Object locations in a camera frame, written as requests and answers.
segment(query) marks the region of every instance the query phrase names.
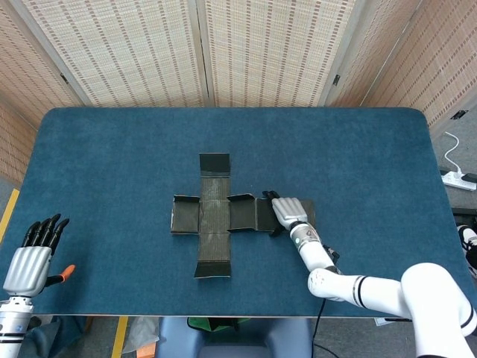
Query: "floor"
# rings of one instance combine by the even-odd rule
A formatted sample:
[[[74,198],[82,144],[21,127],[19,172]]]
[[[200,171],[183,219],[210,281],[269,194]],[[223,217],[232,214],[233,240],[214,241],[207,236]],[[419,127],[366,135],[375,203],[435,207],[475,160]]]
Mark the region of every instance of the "floor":
[[[477,140],[475,140],[477,138],[477,110],[456,121],[448,131],[458,136],[461,141],[459,147],[449,157],[458,163],[463,172],[477,173],[477,160],[475,159],[477,155]],[[452,168],[443,155],[454,144],[455,140],[447,135],[443,135],[433,142],[440,166]],[[477,208],[477,191],[465,192],[453,188],[446,188],[446,190],[453,207]],[[3,201],[4,199],[0,197],[0,210],[3,210]],[[62,352],[59,358],[110,357],[117,321],[117,318],[96,318],[91,330]],[[477,337],[471,336],[467,341],[477,354]],[[377,327],[372,319],[323,318],[320,321],[315,343],[330,349],[340,358],[415,357],[414,333],[412,325],[407,322]],[[134,356],[134,354],[128,354],[123,357]],[[315,357],[327,358],[333,357],[333,355],[315,348]]]

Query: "power strip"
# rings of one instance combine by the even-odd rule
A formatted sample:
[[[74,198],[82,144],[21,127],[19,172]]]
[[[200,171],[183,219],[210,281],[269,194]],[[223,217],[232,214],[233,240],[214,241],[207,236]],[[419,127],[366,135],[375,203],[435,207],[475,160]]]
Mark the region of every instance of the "power strip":
[[[447,174],[442,175],[442,181],[445,185],[452,186],[454,188],[469,190],[471,192],[476,190],[477,183],[462,180],[463,176],[464,175],[460,175],[457,172],[448,172]]]

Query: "white robotic arm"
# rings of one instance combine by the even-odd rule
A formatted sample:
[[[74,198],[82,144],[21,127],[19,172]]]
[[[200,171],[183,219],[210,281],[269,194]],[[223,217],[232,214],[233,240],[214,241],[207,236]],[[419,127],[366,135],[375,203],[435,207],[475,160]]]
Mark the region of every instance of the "white robotic arm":
[[[60,214],[30,226],[22,246],[16,249],[3,285],[9,301],[0,302],[0,357],[16,358],[20,351],[34,306],[31,299],[48,286],[66,281],[75,270],[68,266],[62,274],[48,276],[51,258],[60,241],[65,219],[56,227]]]
[[[464,337],[477,328],[476,311],[446,269],[420,263],[408,268],[400,282],[339,274],[300,202],[275,198],[272,205],[311,272],[313,295],[411,318],[417,357],[474,357]]]

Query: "blue tablecloth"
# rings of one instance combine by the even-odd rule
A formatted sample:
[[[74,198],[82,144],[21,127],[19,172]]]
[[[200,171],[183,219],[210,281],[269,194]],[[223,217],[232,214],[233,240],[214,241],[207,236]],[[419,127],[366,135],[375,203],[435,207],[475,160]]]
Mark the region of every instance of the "blue tablecloth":
[[[34,299],[38,314],[317,315],[320,299],[285,234],[233,233],[232,277],[194,279],[198,238],[170,234],[171,207],[174,194],[200,193],[206,152],[230,153],[231,194],[312,199],[343,273],[399,280],[415,263],[438,263],[476,305],[426,121],[405,108],[52,110],[0,279],[28,226],[62,213],[71,222],[51,273],[77,269]],[[323,314],[376,315],[336,302]]]

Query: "robot finger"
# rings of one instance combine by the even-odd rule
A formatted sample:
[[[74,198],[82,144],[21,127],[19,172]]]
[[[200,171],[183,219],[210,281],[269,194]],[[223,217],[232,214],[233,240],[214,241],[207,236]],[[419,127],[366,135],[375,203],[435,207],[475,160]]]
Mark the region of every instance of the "robot finger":
[[[35,230],[39,227],[40,222],[34,222],[27,230],[27,233],[25,234],[25,238],[23,239],[22,247],[30,246],[31,241],[33,240],[33,237],[35,235]]]
[[[31,240],[31,246],[38,246],[40,243],[40,238],[45,232],[46,225],[48,225],[48,222],[50,221],[50,218],[47,218],[44,222],[42,222],[39,227],[35,230],[35,234],[33,239]]]
[[[45,230],[43,231],[39,246],[46,246],[46,244],[50,242],[51,236],[53,235],[54,226],[57,224],[60,216],[60,214],[57,214],[50,219]]]
[[[292,198],[290,200],[290,206],[293,207],[293,211],[297,215],[304,215],[306,214],[305,209],[303,209],[303,205],[300,203],[300,201],[297,198]]]
[[[51,255],[54,255],[54,251],[57,249],[58,242],[60,241],[61,233],[65,226],[69,223],[69,219],[64,219],[58,224],[56,229],[54,229],[53,236],[51,237],[50,242],[47,244],[51,248]]]
[[[285,218],[287,215],[287,209],[285,207],[285,200],[284,198],[281,199],[273,199],[271,201],[272,206],[275,210],[275,213],[279,214],[281,217]]]

